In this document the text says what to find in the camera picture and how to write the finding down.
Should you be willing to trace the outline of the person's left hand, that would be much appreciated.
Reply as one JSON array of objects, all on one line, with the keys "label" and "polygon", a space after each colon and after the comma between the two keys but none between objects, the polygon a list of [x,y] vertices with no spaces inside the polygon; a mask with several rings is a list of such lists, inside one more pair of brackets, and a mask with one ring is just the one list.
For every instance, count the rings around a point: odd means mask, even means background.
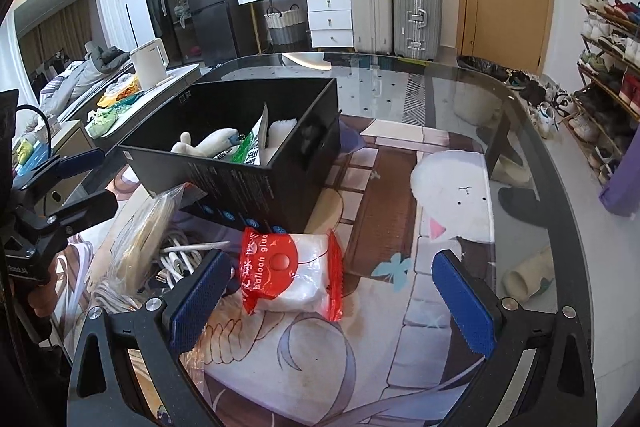
[{"label": "person's left hand", "polygon": [[49,280],[47,283],[38,285],[28,295],[29,306],[35,311],[37,317],[50,317],[56,304],[58,303],[58,294],[56,293],[56,275],[55,267],[51,265],[49,271]]}]

